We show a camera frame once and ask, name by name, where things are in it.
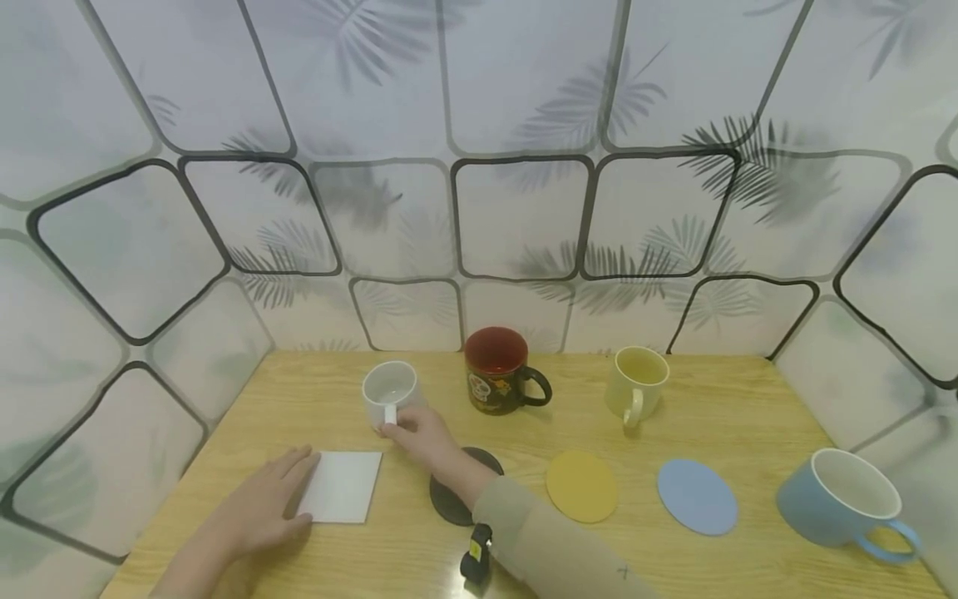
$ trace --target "dark red mug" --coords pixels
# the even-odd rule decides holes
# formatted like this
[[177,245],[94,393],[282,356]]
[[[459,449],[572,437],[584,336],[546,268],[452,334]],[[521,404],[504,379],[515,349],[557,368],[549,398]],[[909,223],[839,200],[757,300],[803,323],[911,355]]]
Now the dark red mug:
[[[546,405],[552,385],[535,368],[526,366],[529,346],[522,335],[505,327],[487,327],[466,339],[466,378],[469,400],[484,414],[508,414],[523,405]],[[525,382],[532,379],[544,397],[526,395]]]

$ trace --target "tabletop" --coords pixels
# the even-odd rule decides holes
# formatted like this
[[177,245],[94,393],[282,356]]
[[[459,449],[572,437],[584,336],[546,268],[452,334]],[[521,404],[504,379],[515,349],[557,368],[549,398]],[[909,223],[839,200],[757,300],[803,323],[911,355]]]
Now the tabletop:
[[[176,549],[246,475],[305,443],[384,452],[366,524],[315,524],[308,538],[235,564],[218,596],[470,597],[459,561],[471,529],[436,514],[428,475],[367,424],[360,383],[388,359],[413,364],[423,394],[462,445],[490,451],[507,475],[546,500],[552,458],[584,449],[604,459],[619,484],[619,505],[588,528],[665,598],[945,597],[921,563],[880,564],[853,547],[819,547],[788,528],[775,492],[830,443],[762,358],[668,356],[672,378],[660,405],[638,434],[625,435],[603,403],[611,357],[532,356],[530,365],[552,383],[552,402],[487,416],[468,401],[462,354],[276,352],[243,389],[103,598],[145,597]],[[673,458],[701,461],[729,483],[740,507],[731,533],[700,536],[665,510],[655,480]],[[496,569],[485,596],[533,594]]]

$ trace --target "sleeve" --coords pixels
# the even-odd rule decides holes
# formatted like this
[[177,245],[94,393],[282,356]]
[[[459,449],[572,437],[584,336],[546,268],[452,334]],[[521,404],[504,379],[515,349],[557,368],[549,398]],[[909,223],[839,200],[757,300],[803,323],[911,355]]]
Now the sleeve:
[[540,599],[655,599],[598,535],[514,480],[499,476],[472,510],[492,529],[491,554]]

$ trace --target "pale yellow mug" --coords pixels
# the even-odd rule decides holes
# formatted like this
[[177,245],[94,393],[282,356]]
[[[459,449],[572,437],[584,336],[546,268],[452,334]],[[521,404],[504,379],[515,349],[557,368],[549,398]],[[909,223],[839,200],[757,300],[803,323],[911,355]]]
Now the pale yellow mug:
[[648,347],[624,347],[615,355],[605,386],[605,405],[635,428],[655,410],[669,379],[669,363]]

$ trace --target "yellow tag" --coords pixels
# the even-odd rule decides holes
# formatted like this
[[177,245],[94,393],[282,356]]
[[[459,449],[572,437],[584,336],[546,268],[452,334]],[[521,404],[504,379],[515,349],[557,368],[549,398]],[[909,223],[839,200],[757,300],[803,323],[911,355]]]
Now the yellow tag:
[[482,562],[482,545],[469,539],[469,555],[472,556],[472,559],[476,562]]

